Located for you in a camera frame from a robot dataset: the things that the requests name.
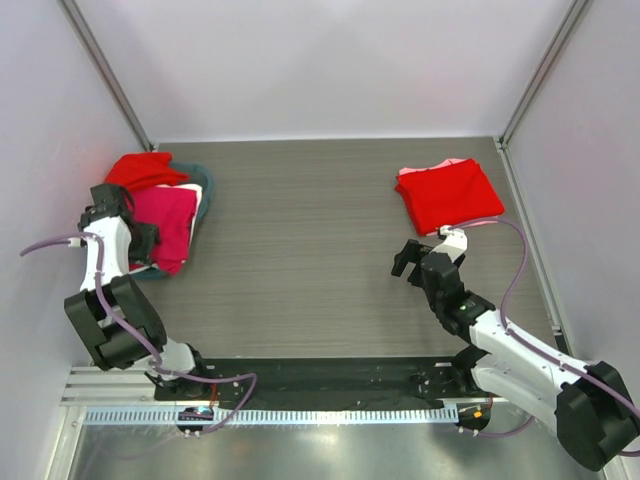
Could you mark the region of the magenta pink t shirt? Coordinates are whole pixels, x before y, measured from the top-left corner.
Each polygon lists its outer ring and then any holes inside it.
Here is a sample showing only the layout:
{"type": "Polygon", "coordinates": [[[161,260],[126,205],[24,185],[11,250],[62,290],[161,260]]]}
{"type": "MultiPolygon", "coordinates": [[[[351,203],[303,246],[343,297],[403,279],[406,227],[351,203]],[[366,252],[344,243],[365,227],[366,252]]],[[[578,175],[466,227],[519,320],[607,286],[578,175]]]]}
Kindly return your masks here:
{"type": "Polygon", "coordinates": [[[154,186],[135,191],[132,198],[134,220],[158,228],[159,242],[150,255],[152,264],[169,275],[179,273],[189,256],[198,193],[177,186],[154,186]]]}

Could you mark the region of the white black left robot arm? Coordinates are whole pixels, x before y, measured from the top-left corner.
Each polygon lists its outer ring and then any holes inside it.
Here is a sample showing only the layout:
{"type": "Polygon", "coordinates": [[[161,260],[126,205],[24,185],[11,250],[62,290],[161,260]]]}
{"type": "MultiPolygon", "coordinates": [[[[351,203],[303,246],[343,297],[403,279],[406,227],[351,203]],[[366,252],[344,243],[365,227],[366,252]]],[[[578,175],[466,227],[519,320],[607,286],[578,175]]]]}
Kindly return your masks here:
{"type": "Polygon", "coordinates": [[[75,238],[86,248],[87,269],[64,310],[95,366],[103,371],[144,368],[158,397],[204,398],[212,375],[191,345],[177,343],[130,274],[148,263],[160,240],[157,226],[134,219],[133,198],[122,186],[91,188],[75,238]]]}

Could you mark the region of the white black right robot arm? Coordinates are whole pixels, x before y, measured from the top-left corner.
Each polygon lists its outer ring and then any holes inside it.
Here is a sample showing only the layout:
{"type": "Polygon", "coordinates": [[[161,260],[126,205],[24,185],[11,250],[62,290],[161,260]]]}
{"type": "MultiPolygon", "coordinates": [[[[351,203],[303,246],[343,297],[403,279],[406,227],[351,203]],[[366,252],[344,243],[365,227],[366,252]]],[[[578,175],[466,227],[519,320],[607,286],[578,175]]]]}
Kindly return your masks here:
{"type": "Polygon", "coordinates": [[[437,236],[435,246],[407,241],[391,273],[398,277],[409,269],[409,283],[423,290],[443,329],[466,343],[452,360],[453,388],[515,404],[588,470],[633,456],[628,447],[639,437],[639,409],[619,372],[604,361],[588,363],[550,347],[509,320],[503,307],[467,289],[459,274],[465,232],[446,225],[437,236]]]}

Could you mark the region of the red t shirt in basket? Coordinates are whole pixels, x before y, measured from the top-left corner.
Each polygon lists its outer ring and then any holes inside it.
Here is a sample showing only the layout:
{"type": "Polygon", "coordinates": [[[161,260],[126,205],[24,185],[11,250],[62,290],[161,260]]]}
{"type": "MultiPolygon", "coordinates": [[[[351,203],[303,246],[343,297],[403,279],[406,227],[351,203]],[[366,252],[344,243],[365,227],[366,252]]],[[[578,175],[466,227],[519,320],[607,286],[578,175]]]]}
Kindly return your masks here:
{"type": "Polygon", "coordinates": [[[176,186],[187,182],[189,176],[171,166],[173,156],[169,152],[130,153],[122,156],[104,179],[135,192],[157,185],[176,186]]]}

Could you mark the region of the white black printed t shirt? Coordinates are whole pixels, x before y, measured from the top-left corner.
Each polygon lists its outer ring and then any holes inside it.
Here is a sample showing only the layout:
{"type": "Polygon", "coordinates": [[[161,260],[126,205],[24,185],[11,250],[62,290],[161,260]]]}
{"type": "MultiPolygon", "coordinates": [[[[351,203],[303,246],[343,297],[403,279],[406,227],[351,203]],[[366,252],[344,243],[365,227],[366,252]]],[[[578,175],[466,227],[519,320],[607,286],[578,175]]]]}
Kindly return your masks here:
{"type": "MultiPolygon", "coordinates": [[[[168,184],[161,184],[159,185],[159,188],[170,188],[171,186],[168,184]]],[[[195,229],[196,229],[196,223],[197,223],[197,218],[198,218],[198,212],[199,212],[199,208],[202,204],[202,198],[203,198],[203,190],[202,187],[198,184],[195,183],[186,183],[186,184],[181,184],[181,185],[175,185],[171,187],[172,189],[183,189],[183,190],[189,190],[189,191],[193,191],[195,193],[196,196],[196,209],[195,209],[195,214],[192,218],[191,221],[191,227],[190,227],[190,240],[193,240],[193,236],[195,233],[195,229]]]]}

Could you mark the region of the teal laundry basket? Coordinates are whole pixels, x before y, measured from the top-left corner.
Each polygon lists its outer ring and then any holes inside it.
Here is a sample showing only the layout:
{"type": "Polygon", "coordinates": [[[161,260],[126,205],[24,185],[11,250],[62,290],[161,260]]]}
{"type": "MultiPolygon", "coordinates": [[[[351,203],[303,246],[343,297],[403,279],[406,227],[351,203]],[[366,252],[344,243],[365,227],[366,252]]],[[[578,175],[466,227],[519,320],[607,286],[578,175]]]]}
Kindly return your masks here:
{"type": "MultiPolygon", "coordinates": [[[[196,232],[211,205],[215,188],[214,179],[211,173],[204,166],[199,164],[172,162],[170,166],[174,170],[177,170],[178,172],[181,172],[188,176],[188,180],[180,183],[179,185],[186,183],[195,183],[202,187],[203,198],[198,212],[195,229],[196,232]]],[[[156,264],[154,264],[151,266],[139,266],[136,268],[131,268],[131,275],[135,280],[160,280],[168,277],[170,273],[161,270],[156,264]]]]}

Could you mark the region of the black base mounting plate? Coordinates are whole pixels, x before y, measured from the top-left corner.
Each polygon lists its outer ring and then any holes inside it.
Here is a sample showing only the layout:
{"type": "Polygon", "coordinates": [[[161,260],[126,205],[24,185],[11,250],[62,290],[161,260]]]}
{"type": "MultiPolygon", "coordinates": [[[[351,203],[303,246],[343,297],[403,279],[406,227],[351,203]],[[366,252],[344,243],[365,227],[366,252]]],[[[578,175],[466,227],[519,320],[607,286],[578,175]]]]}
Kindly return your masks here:
{"type": "Polygon", "coordinates": [[[254,373],[257,384],[245,410],[268,411],[400,411],[437,409],[448,399],[486,398],[475,387],[455,378],[451,359],[428,357],[235,358],[206,359],[208,375],[233,381],[216,389],[183,379],[176,387],[150,377],[157,401],[208,400],[238,405],[251,381],[238,375],[254,373]]]}

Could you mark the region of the aluminium front rail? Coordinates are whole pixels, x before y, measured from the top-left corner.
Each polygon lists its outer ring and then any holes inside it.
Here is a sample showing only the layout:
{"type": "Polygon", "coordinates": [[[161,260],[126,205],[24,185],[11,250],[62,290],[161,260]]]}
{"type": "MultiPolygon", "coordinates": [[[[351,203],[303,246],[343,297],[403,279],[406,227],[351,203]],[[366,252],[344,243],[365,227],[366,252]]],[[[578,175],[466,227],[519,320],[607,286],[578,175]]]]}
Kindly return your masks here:
{"type": "Polygon", "coordinates": [[[145,370],[102,371],[73,367],[62,393],[61,406],[137,405],[154,401],[155,386],[145,370]]]}

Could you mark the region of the left aluminium frame post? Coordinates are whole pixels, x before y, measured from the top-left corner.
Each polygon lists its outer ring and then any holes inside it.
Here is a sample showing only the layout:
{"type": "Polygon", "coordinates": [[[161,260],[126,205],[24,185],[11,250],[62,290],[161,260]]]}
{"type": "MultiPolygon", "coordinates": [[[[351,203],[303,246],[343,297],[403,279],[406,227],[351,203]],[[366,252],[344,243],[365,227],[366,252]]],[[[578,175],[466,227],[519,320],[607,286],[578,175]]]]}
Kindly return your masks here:
{"type": "Polygon", "coordinates": [[[152,151],[154,144],[134,111],[78,2],[60,0],[58,4],[138,144],[144,151],[152,151]]]}

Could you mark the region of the aluminium frame post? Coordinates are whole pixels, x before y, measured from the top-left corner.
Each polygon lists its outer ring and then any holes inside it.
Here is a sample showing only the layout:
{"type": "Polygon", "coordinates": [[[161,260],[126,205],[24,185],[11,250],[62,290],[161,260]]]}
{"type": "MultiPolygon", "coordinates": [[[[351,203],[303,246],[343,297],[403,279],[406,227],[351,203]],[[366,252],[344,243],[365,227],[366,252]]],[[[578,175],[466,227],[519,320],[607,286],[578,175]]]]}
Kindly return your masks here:
{"type": "Polygon", "coordinates": [[[503,133],[497,138],[501,149],[506,149],[513,140],[527,112],[548,80],[561,54],[570,43],[582,19],[592,5],[590,0],[573,0],[564,13],[549,45],[545,49],[531,79],[511,114],[503,133]]]}
{"type": "Polygon", "coordinates": [[[78,2],[60,0],[58,4],[138,144],[144,151],[152,151],[154,144],[134,111],[78,2]]]}

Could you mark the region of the right aluminium frame post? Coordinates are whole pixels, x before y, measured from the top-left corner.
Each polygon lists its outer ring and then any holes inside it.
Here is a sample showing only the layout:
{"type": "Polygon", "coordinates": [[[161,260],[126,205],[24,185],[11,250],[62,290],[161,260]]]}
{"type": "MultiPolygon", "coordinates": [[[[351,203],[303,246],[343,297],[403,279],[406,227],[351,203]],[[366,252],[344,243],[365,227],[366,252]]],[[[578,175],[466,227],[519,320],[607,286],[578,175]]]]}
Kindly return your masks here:
{"type": "Polygon", "coordinates": [[[564,13],[549,45],[545,49],[531,79],[511,114],[503,133],[497,138],[501,149],[506,149],[513,140],[527,112],[548,80],[561,54],[570,43],[582,19],[592,5],[590,0],[573,0],[564,13]]]}

